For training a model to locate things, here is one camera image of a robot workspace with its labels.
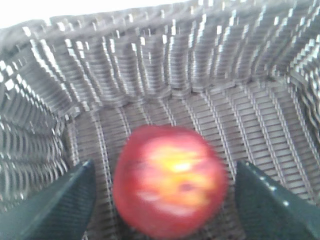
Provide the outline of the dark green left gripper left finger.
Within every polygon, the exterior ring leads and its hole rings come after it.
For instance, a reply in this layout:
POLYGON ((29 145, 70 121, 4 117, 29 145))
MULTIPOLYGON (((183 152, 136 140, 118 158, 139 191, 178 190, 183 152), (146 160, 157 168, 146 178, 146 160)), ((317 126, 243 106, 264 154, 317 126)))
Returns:
POLYGON ((54 183, 0 215, 2 240, 80 240, 96 203, 92 160, 81 162, 54 183))

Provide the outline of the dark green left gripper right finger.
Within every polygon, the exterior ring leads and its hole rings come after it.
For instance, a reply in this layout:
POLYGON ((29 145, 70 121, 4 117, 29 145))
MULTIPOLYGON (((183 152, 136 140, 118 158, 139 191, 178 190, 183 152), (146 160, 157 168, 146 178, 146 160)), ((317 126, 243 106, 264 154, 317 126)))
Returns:
POLYGON ((318 240, 320 208, 248 161, 236 165, 234 199, 248 240, 318 240))

